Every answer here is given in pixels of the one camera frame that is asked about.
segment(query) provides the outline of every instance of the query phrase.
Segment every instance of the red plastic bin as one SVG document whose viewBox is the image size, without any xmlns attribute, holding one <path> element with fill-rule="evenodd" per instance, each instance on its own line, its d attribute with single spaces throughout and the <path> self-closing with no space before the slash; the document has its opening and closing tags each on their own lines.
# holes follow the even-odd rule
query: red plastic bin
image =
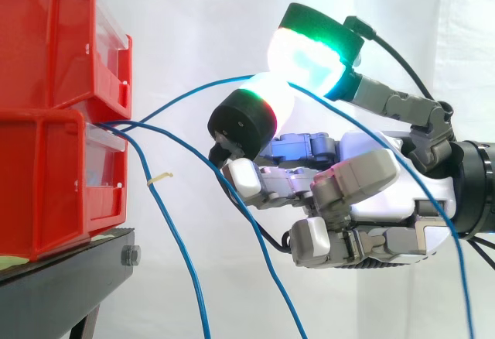
<svg viewBox="0 0 495 339">
<path fill-rule="evenodd" d="M 100 0 L 0 0 L 0 107 L 130 118 L 131 48 Z"/>
<path fill-rule="evenodd" d="M 125 221 L 125 140 L 74 110 L 0 110 L 0 141 L 0 255 L 37 260 Z"/>
</svg>

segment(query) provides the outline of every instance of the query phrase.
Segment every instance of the blue cable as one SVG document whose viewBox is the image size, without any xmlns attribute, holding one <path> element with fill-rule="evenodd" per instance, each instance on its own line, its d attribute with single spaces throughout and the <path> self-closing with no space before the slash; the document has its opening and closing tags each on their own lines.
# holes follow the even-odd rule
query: blue cable
<svg viewBox="0 0 495 339">
<path fill-rule="evenodd" d="M 390 146 L 378 135 L 376 135 L 374 132 L 372 132 L 370 129 L 368 129 L 366 126 L 355 120 L 354 118 L 350 117 L 346 113 L 342 112 L 340 109 L 333 107 L 330 103 L 324 101 L 321 97 L 318 97 L 314 95 L 313 93 L 307 91 L 306 89 L 303 89 L 300 86 L 297 86 L 295 84 L 290 84 L 291 87 L 295 88 L 297 91 L 301 91 L 303 94 L 309 96 L 311 99 L 317 101 L 321 105 L 323 105 L 325 108 L 328 108 L 330 111 L 333 113 L 339 115 L 342 118 L 345 118 L 348 122 L 351 124 L 355 125 L 362 131 L 366 132 L 373 140 L 375 140 L 378 144 L 380 144 L 382 147 L 389 149 Z M 432 193 L 429 191 L 427 186 L 423 183 L 421 178 L 418 176 L 418 174 L 405 162 L 404 158 L 402 155 L 399 155 L 396 153 L 394 150 L 392 152 L 395 155 L 395 158 L 397 161 L 411 174 L 413 179 L 418 183 L 418 185 L 421 187 L 421 189 L 425 192 L 426 196 L 428 199 L 431 201 L 435 209 L 440 213 L 442 216 L 443 220 L 447 224 L 447 226 L 450 229 L 450 232 L 452 233 L 452 236 L 454 237 L 454 242 L 456 243 L 456 248 L 457 248 L 457 253 L 459 255 L 459 267 L 461 271 L 461 279 L 463 281 L 463 292 L 464 292 L 464 300 L 466 302 L 466 315 L 467 315 L 467 323 L 469 327 L 469 337 L 471 339 L 474 339 L 474 328 L 473 328 L 473 318 L 471 314 L 471 302 L 469 299 L 469 288 L 467 286 L 467 277 L 466 277 L 466 267 L 464 265 L 464 256 L 463 256 L 463 250 L 461 248 L 461 244 L 459 242 L 459 236 L 457 235 L 456 228 L 454 227 L 454 224 L 452 221 L 447 217 L 447 214 L 445 211 L 442 209 L 440 204 L 438 203 L 437 200 L 433 197 Z"/>
<path fill-rule="evenodd" d="M 153 118 L 158 113 L 161 113 L 161 112 L 165 111 L 171 105 L 174 105 L 178 101 L 181 101 L 182 99 L 187 98 L 187 97 L 189 97 L 189 96 L 197 93 L 198 91 L 202 91 L 204 89 L 207 89 L 208 87 L 217 86 L 217 85 L 220 85 L 220 84 L 227 84 L 229 82 L 236 82 L 236 81 L 248 80 L 248 79 L 250 79 L 253 76 L 254 76 L 253 74 L 248 74 L 247 76 L 224 78 L 223 80 L 218 80 L 218 81 L 210 82 L 208 84 L 204 84 L 203 86 L 199 86 L 196 89 L 192 89 L 191 91 L 188 91 L 187 93 L 182 94 L 182 95 L 178 96 L 175 99 L 172 99 L 169 103 L 167 103 L 167 104 L 163 105 L 162 107 L 158 108 L 156 111 L 154 111 L 153 113 L 147 115 L 146 117 L 144 117 L 139 122 L 147 122 L 150 118 Z M 135 128 L 135 126 L 129 126 L 128 128 L 123 128 L 121 131 L 122 132 L 128 132 L 129 130 L 132 130 L 133 128 Z"/>
<path fill-rule="evenodd" d="M 146 162 L 145 154 L 143 153 L 139 144 L 129 135 L 121 132 L 120 130 L 117 130 L 116 128 L 112 128 L 111 126 L 108 126 L 106 124 L 100 124 L 100 127 L 110 130 L 115 135 L 121 136 L 122 138 L 126 139 L 129 143 L 132 144 L 132 146 L 139 155 L 139 159 L 141 160 L 142 168 L 145 171 L 146 180 L 150 180 L 152 178 L 152 175 L 150 173 L 148 163 Z M 177 245 L 179 246 L 184 261 L 186 262 L 187 269 L 189 270 L 189 274 L 191 275 L 191 280 L 193 281 L 194 290 L 196 291 L 196 299 L 198 301 L 198 307 L 200 309 L 200 315 L 201 315 L 201 324 L 203 325 L 203 334 L 205 339 L 211 339 L 210 325 L 208 324 L 207 309 L 204 303 L 203 292 L 201 290 L 201 285 L 200 285 L 200 279 L 198 278 L 196 270 L 194 269 L 193 262 L 189 256 L 189 253 L 187 252 L 186 245 L 184 245 L 184 241 L 181 239 L 176 226 L 173 224 L 173 220 L 170 217 L 169 212 L 167 211 L 162 201 L 162 198 L 160 197 L 159 193 L 156 191 L 155 185 L 151 183 L 149 184 L 148 187 L 149 187 L 149 191 L 152 193 L 153 197 L 155 198 L 156 203 L 158 204 L 158 207 L 160 208 L 160 211 L 162 212 L 163 217 L 165 218 L 165 221 L 167 222 L 167 225 L 169 226 L 170 231 L 172 232 L 172 235 L 177 242 Z"/>
<path fill-rule="evenodd" d="M 193 90 L 191 90 L 191 91 L 189 91 L 189 92 L 187 92 L 185 94 L 182 94 L 182 95 L 178 96 L 177 98 L 173 99 L 172 101 L 170 101 L 169 103 L 163 105 L 161 108 L 157 109 L 156 111 L 154 111 L 153 113 L 151 113 L 147 117 L 143 118 L 141 120 L 141 122 L 148 121 L 150 118 L 156 116 L 158 113 L 160 113 L 162 111 L 165 111 L 168 107 L 174 105 L 176 102 L 181 101 L 182 99 L 187 98 L 187 97 L 189 97 L 189 96 L 197 93 L 198 91 L 205 90 L 208 87 L 212 87 L 212 86 L 215 86 L 215 85 L 218 85 L 218 84 L 226 84 L 226 83 L 229 83 L 229 82 L 235 82 L 235 81 L 239 81 L 239 80 L 247 80 L 248 78 L 251 78 L 252 76 L 253 75 L 240 76 L 240 77 L 232 77 L 232 78 L 227 78 L 227 79 L 215 81 L 215 82 L 212 82 L 212 83 L 205 84 L 203 86 L 197 87 L 196 89 L 193 89 Z M 356 127 L 360 128 L 361 130 L 363 130 L 364 132 L 366 132 L 373 140 L 375 140 L 376 142 L 378 142 L 378 144 L 380 144 L 384 148 L 386 148 L 386 149 L 389 148 L 389 146 L 388 146 L 388 144 L 386 142 L 384 142 L 380 137 L 378 137 L 376 134 L 374 134 L 366 126 L 360 124 L 354 118 L 350 117 L 349 115 L 347 115 L 346 113 L 342 112 L 341 110 L 333 107 L 331 104 L 327 103 L 322 98 L 319 98 L 319 97 L 315 96 L 314 94 L 312 94 L 311 92 L 307 91 L 306 89 L 303 89 L 302 87 L 299 87 L 299 86 L 294 85 L 294 84 L 291 84 L 291 86 L 293 88 L 295 88 L 296 90 L 301 91 L 303 94 L 309 96 L 310 98 L 314 99 L 315 101 L 319 102 L 325 108 L 328 108 L 330 111 L 338 114 L 340 117 L 345 118 L 347 121 L 349 121 L 350 123 L 354 124 Z M 134 128 L 134 127 L 135 126 L 132 126 L 130 128 L 126 128 L 126 129 L 124 129 L 122 131 L 128 131 L 129 129 Z M 445 211 L 440 207 L 439 203 L 435 200 L 435 198 L 429 192 L 428 188 L 422 182 L 421 178 L 416 175 L 416 172 L 409 167 L 409 165 L 404 161 L 404 159 L 400 155 L 398 155 L 393 150 L 392 150 L 392 152 L 395 154 L 395 157 L 396 157 L 397 161 L 411 174 L 411 176 L 413 177 L 413 179 L 423 189 L 423 191 L 425 192 L 425 194 L 428 197 L 428 199 L 432 202 L 432 204 L 435 207 L 435 209 L 440 213 L 440 215 L 444 219 L 445 223 L 447 224 L 447 226 L 449 227 L 449 229 L 450 229 L 450 231 L 452 233 L 452 236 L 454 237 L 454 242 L 456 244 L 456 249 L 457 249 L 457 252 L 458 252 L 458 255 L 459 255 L 459 267 L 460 267 L 461 279 L 462 279 L 462 284 L 463 284 L 464 300 L 465 300 L 465 303 L 466 303 L 466 315 L 467 315 L 467 322 L 468 322 L 468 327 L 469 327 L 469 337 L 471 339 L 474 339 L 473 318 L 472 318 L 472 313 L 471 313 L 471 303 L 470 303 L 470 299 L 469 299 L 469 288 L 467 286 L 466 267 L 464 265 L 463 250 L 461 249 L 461 245 L 460 245 L 460 242 L 459 242 L 459 236 L 457 235 L 457 231 L 454 228 L 454 225 L 453 225 L 452 221 L 450 221 L 450 219 L 447 217 Z"/>
<path fill-rule="evenodd" d="M 294 319 L 294 322 L 299 330 L 299 333 L 301 334 L 301 337 L 303 339 L 307 339 L 308 336 L 306 335 L 306 332 L 304 331 L 304 327 L 302 326 L 301 320 L 299 319 L 299 316 L 294 308 L 294 305 L 292 304 L 291 298 L 288 296 L 287 291 L 285 291 L 285 287 L 283 286 L 282 282 L 280 281 L 279 277 L 277 276 L 277 272 L 273 268 L 273 265 L 271 263 L 270 255 L 268 254 L 268 250 L 266 249 L 265 241 L 263 240 L 263 236 L 261 235 L 260 229 L 258 227 L 258 224 L 256 223 L 256 220 L 253 218 L 251 212 L 248 210 L 242 199 L 239 197 L 237 194 L 236 190 L 234 187 L 232 187 L 232 184 L 225 179 L 225 176 L 222 174 L 221 171 L 218 170 L 218 168 L 215 167 L 214 164 L 212 164 L 205 156 L 203 156 L 197 149 L 194 147 L 190 146 L 186 142 L 184 142 L 181 138 L 178 138 L 177 136 L 173 135 L 171 132 L 168 132 L 162 128 L 157 128 L 152 125 L 146 125 L 141 122 L 134 122 L 134 121 L 125 121 L 125 120 L 119 120 L 119 121 L 112 121 L 112 122 L 107 122 L 110 125 L 130 125 L 133 127 L 140 127 L 140 128 L 146 128 L 148 130 L 152 130 L 154 132 L 158 132 L 160 134 L 166 135 L 171 140 L 174 142 L 179 143 L 182 147 L 185 149 L 188 149 L 192 154 L 194 154 L 198 159 L 203 161 L 205 164 L 208 165 L 210 169 L 213 170 L 215 175 L 220 178 L 220 180 L 227 186 L 228 190 L 230 193 L 232 193 L 232 196 L 234 196 L 235 200 L 241 207 L 241 210 L 243 211 L 244 215 L 246 218 L 249 220 L 251 223 L 254 233 L 256 234 L 256 238 L 258 239 L 258 243 L 261 246 L 261 251 L 263 252 L 263 256 L 265 257 L 265 262 L 268 267 L 268 271 L 270 272 L 271 277 L 275 281 L 275 284 L 277 285 L 278 289 L 280 290 L 280 293 L 284 297 L 285 302 L 287 303 L 287 306 L 289 310 L 291 311 L 292 318 Z"/>
</svg>

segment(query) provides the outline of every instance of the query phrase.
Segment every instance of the black cable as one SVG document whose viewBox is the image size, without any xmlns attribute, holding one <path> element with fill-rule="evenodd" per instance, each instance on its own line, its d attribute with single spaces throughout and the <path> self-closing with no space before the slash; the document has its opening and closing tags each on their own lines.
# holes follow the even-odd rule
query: black cable
<svg viewBox="0 0 495 339">
<path fill-rule="evenodd" d="M 495 244 L 490 242 L 490 241 L 487 241 L 483 238 L 480 238 L 480 237 L 477 237 L 477 236 L 473 236 L 470 238 L 470 241 L 475 241 L 476 243 L 478 244 L 481 244 L 483 246 L 486 246 L 488 248 L 492 248 L 493 250 L 495 250 Z"/>
<path fill-rule="evenodd" d="M 219 170 L 222 168 L 224 165 L 225 161 L 228 159 L 230 156 L 230 152 L 228 152 L 226 149 L 222 149 L 220 147 L 220 144 L 216 143 L 215 146 L 210 150 L 210 154 L 208 155 L 208 160 L 214 164 Z M 224 190 L 225 195 L 227 198 L 230 200 L 230 202 L 235 206 L 235 208 L 244 216 L 244 212 L 242 211 L 241 207 L 237 202 L 234 201 L 232 196 L 230 195 L 230 192 L 227 188 L 227 186 L 220 180 L 220 178 L 217 176 L 217 181 L 220 184 L 220 187 L 222 190 Z M 276 250 L 279 252 L 283 252 L 285 254 L 290 254 L 291 249 L 288 245 L 280 245 L 258 222 L 256 222 L 258 225 L 258 228 L 260 229 L 261 235 L 265 238 L 268 243 L 273 246 Z"/>
<path fill-rule="evenodd" d="M 433 96 L 430 94 L 428 89 L 426 88 L 425 84 L 421 81 L 419 76 L 415 73 L 415 71 L 412 69 L 412 67 L 409 65 L 409 63 L 401 56 L 401 54 L 398 53 L 396 49 L 392 47 L 391 44 L 389 44 L 387 41 L 379 37 L 379 35 L 375 35 L 373 38 L 373 41 L 376 42 L 378 45 L 380 45 L 387 53 L 392 55 L 392 57 L 398 61 L 398 63 L 402 66 L 402 68 L 405 69 L 405 71 L 408 73 L 408 75 L 412 78 L 412 80 L 415 82 L 415 84 L 418 86 L 419 90 L 421 93 L 424 95 L 425 98 L 435 100 L 433 99 Z"/>
<path fill-rule="evenodd" d="M 231 197 L 230 195 L 230 192 L 227 188 L 227 186 L 225 186 L 225 184 L 223 184 L 220 179 L 218 179 L 217 177 L 217 180 L 218 180 L 218 183 L 220 184 L 220 187 L 222 187 L 222 190 L 224 190 L 224 193 L 225 195 L 227 196 L 227 198 L 230 200 L 230 202 L 235 206 L 235 208 L 241 212 L 241 214 L 244 215 L 244 212 L 241 210 L 241 207 L 239 206 L 238 203 L 236 203 L 234 201 L 234 199 Z M 283 252 L 285 254 L 290 254 L 291 253 L 291 249 L 290 247 L 288 246 L 282 246 L 280 245 L 262 226 L 261 224 L 259 224 L 258 222 L 256 222 L 256 224 L 258 225 L 258 228 L 260 228 L 260 232 L 261 232 L 261 235 L 265 238 L 266 241 L 268 241 L 268 243 L 273 246 L 277 251 L 279 252 Z"/>
<path fill-rule="evenodd" d="M 478 254 L 480 254 L 480 256 L 485 259 L 485 262 L 487 262 L 490 267 L 492 267 L 493 269 L 495 269 L 495 262 L 492 260 L 491 257 L 488 256 L 487 253 L 485 253 L 483 251 L 483 249 L 477 244 L 475 243 L 475 241 L 471 241 L 471 240 L 467 240 L 469 242 L 469 244 L 476 250 L 476 252 Z"/>
<path fill-rule="evenodd" d="M 284 232 L 284 234 L 282 235 L 282 246 L 284 248 L 289 248 L 290 249 L 290 246 L 288 244 L 290 237 L 291 237 L 291 235 L 289 234 L 288 231 Z"/>
</svg>

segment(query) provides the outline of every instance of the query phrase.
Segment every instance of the yellow cable tie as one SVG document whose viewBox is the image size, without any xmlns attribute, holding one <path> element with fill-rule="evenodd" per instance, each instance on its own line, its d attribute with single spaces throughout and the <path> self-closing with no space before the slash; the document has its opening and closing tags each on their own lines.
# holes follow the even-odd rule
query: yellow cable tie
<svg viewBox="0 0 495 339">
<path fill-rule="evenodd" d="M 163 178 L 166 178 L 166 177 L 173 177 L 173 174 L 172 173 L 163 173 L 163 174 L 160 174 L 158 176 L 155 176 L 154 178 L 151 178 L 150 180 L 148 180 L 147 182 L 147 186 L 151 186 L 154 182 L 158 182 L 159 180 L 162 180 Z"/>
</svg>

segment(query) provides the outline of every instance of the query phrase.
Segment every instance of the green led light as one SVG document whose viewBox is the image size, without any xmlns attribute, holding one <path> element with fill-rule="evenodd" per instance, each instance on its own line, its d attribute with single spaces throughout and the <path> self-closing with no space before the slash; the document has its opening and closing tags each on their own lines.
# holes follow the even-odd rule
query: green led light
<svg viewBox="0 0 495 339">
<path fill-rule="evenodd" d="M 340 61 L 346 65 L 354 63 L 364 44 L 364 40 L 347 27 L 315 9 L 297 3 L 288 6 L 279 28 L 290 29 L 327 45 L 340 55 Z"/>
<path fill-rule="evenodd" d="M 358 57 L 364 40 L 328 16 L 291 4 L 268 49 L 270 71 L 326 96 Z"/>
<path fill-rule="evenodd" d="M 274 34 L 268 66 L 288 82 L 319 96 L 328 94 L 345 70 L 337 52 L 286 28 L 279 28 Z"/>
</svg>

